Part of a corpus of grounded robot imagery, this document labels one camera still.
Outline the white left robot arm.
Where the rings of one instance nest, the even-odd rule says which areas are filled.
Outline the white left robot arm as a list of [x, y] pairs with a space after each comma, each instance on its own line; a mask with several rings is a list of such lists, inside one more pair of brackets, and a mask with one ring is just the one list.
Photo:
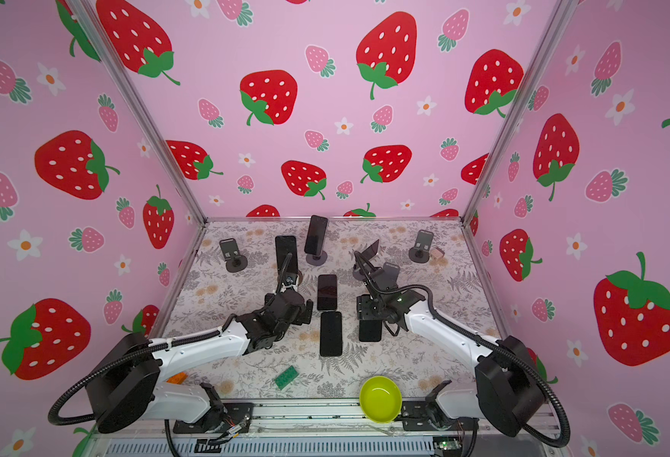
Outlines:
[[207, 383], [182, 386], [169, 378], [214, 361], [269, 350], [292, 325], [311, 322], [313, 302], [294, 289], [266, 296], [259, 310], [233, 314], [225, 325], [169, 339], [128, 335], [97, 366], [161, 344], [161, 350], [137, 354], [86, 386], [97, 431], [106, 434], [140, 420], [169, 420], [177, 432], [222, 430], [233, 419], [218, 392]]

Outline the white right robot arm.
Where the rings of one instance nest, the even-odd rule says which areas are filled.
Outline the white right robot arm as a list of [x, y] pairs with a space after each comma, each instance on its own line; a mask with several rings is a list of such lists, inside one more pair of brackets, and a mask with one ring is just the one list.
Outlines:
[[358, 262], [355, 270], [367, 287], [358, 305], [361, 321], [381, 321], [422, 336], [472, 369], [474, 388], [456, 388], [447, 381], [426, 396], [426, 417], [434, 428], [473, 414], [506, 436], [526, 431], [544, 443], [554, 442], [528, 424], [548, 403], [558, 415], [560, 432], [569, 430], [565, 410], [522, 341], [491, 337], [439, 312], [430, 288], [396, 284], [400, 269], [393, 264], [376, 268], [369, 261]]

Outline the grey round right phone stand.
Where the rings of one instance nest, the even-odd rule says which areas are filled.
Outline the grey round right phone stand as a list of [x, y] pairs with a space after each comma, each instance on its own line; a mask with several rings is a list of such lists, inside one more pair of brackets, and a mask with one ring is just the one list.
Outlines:
[[363, 282], [367, 276], [373, 276], [373, 273], [376, 272], [376, 270], [377, 268], [369, 265], [365, 265], [363, 268], [355, 265], [352, 270], [352, 275], [357, 281]]

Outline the black phone wooden stand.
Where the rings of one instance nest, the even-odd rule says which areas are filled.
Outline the black phone wooden stand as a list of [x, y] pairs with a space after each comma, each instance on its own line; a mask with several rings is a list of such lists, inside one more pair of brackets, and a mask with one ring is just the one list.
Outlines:
[[275, 237], [275, 250], [278, 272], [285, 272], [287, 277], [298, 276], [297, 240], [293, 235]]

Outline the green lego brick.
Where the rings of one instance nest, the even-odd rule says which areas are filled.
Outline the green lego brick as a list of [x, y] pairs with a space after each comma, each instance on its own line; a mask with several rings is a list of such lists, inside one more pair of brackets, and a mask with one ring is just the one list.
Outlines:
[[289, 366], [279, 375], [274, 378], [274, 384], [278, 390], [284, 390], [288, 387], [297, 377], [299, 376], [299, 371], [293, 366]]

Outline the lime green bowl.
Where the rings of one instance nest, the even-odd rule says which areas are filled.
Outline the lime green bowl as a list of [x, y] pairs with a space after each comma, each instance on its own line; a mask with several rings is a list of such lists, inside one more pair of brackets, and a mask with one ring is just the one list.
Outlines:
[[394, 381], [385, 376], [374, 376], [363, 383], [359, 404], [369, 420], [389, 424], [401, 413], [403, 396]]

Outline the orange brick left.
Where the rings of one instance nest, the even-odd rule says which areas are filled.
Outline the orange brick left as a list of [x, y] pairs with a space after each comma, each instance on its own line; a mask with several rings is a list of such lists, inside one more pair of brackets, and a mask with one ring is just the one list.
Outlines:
[[188, 379], [188, 375], [185, 372], [177, 373], [177, 375], [171, 376], [167, 379], [169, 384], [182, 385]]

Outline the pink wall charger cube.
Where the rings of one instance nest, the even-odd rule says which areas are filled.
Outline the pink wall charger cube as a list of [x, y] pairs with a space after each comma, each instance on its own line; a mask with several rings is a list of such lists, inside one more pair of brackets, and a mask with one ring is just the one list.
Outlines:
[[430, 256], [435, 259], [441, 259], [445, 256], [445, 252], [440, 248], [432, 248], [430, 250]]

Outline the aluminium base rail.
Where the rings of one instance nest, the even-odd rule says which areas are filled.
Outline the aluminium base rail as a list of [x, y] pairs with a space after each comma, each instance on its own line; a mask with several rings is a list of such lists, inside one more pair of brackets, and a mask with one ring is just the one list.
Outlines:
[[83, 456], [568, 456], [526, 432], [507, 437], [485, 420], [466, 419], [451, 430], [428, 422], [377, 424], [354, 399], [255, 400], [245, 428], [222, 445], [217, 433], [165, 436], [160, 421], [113, 434], [91, 434]]

